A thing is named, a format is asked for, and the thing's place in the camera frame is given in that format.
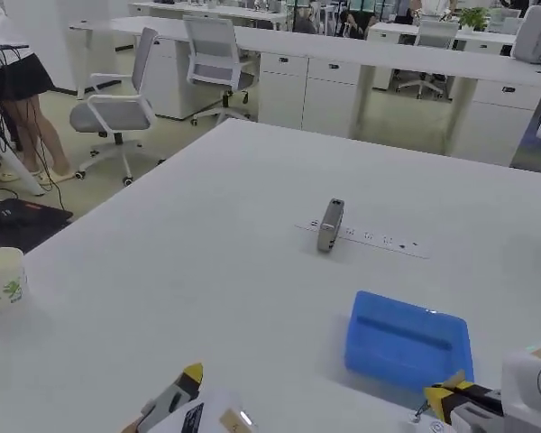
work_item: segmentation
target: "blue plastic container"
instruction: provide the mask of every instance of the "blue plastic container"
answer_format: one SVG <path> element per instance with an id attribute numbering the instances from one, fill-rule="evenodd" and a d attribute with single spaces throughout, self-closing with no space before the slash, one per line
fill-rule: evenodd
<path id="1" fill-rule="evenodd" d="M 462 369 L 465 380 L 474 380 L 464 320 L 367 291 L 354 300 L 344 363 L 421 394 Z"/>

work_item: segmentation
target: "paper cup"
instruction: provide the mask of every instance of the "paper cup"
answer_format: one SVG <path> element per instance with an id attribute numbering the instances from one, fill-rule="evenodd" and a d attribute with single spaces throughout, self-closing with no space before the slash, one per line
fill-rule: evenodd
<path id="1" fill-rule="evenodd" d="M 12 307 L 28 291 L 23 257 L 17 248 L 0 248 L 0 310 Z"/>

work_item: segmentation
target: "black skirt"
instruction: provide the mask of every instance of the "black skirt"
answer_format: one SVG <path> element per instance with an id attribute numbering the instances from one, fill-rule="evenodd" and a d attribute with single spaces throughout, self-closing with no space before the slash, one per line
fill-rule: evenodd
<path id="1" fill-rule="evenodd" d="M 0 101 L 23 101 L 53 88 L 52 79 L 36 54 L 0 69 Z"/>

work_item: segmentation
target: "power strip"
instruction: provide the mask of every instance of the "power strip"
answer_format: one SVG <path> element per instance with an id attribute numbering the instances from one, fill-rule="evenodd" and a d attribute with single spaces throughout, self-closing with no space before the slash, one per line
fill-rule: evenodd
<path id="1" fill-rule="evenodd" d="M 295 224 L 295 226 L 298 228 L 309 230 L 311 232 L 318 232 L 318 226 L 320 224 L 321 223 L 318 219 L 312 219 L 304 224 Z M 337 239 L 346 239 L 347 241 L 375 246 L 384 250 L 390 250 L 396 253 L 403 253 L 406 255 L 411 255 L 413 257 L 419 257 L 421 259 L 429 258 L 428 249 L 419 241 L 398 239 L 391 235 L 377 234 L 375 232 L 372 232 L 371 230 L 341 226 Z"/>

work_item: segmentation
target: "shoe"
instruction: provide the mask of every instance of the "shoe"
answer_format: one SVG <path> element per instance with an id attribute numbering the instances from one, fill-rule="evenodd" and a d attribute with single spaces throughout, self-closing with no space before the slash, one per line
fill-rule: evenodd
<path id="1" fill-rule="evenodd" d="M 31 175 L 37 176 L 40 174 L 40 171 L 29 171 Z M 2 183 L 9 183 L 9 182 L 16 182 L 17 180 L 20 180 L 20 176 L 15 171 L 10 170 L 2 170 L 0 171 L 0 182 Z"/>
<path id="2" fill-rule="evenodd" d="M 74 179 L 74 171 L 69 170 L 66 174 L 58 174 L 56 171 L 49 167 L 48 172 L 46 172 L 45 170 L 41 171 L 36 176 L 36 179 L 38 180 L 38 183 L 40 185 L 42 185 L 43 187 L 47 187 L 52 183 L 61 183 L 64 180 Z"/>

